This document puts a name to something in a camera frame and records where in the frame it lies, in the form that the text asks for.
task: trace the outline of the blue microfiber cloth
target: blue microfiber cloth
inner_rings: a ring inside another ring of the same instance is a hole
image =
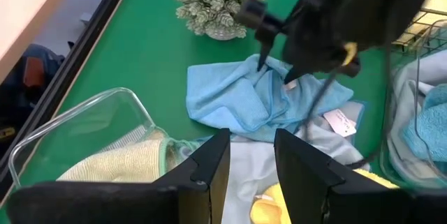
[[[242,62],[189,67],[186,92],[189,117],[264,142],[273,142],[277,128],[294,132],[324,80],[304,75],[295,88],[287,90],[283,80],[291,66],[268,57],[266,66],[258,72],[258,58],[255,54]],[[334,110],[352,95],[352,90],[334,82],[316,113]]]
[[[412,152],[423,160],[429,155],[433,161],[447,161],[447,84],[440,84],[430,90],[424,100],[423,108],[416,117],[418,133],[414,128],[414,118],[402,129],[401,138],[406,141]]]

